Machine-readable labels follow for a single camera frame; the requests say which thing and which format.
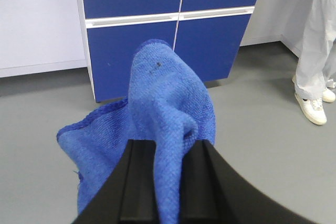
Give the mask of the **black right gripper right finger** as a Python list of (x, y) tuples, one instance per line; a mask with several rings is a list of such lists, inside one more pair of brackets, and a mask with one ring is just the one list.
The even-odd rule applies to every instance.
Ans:
[(335, 155), (313, 145), (197, 141), (183, 160), (181, 223), (335, 223)]

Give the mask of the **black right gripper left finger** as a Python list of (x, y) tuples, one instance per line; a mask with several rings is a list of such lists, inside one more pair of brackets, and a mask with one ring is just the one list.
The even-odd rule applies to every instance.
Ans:
[(74, 223), (158, 223), (155, 149), (154, 141), (129, 140), (116, 168)]

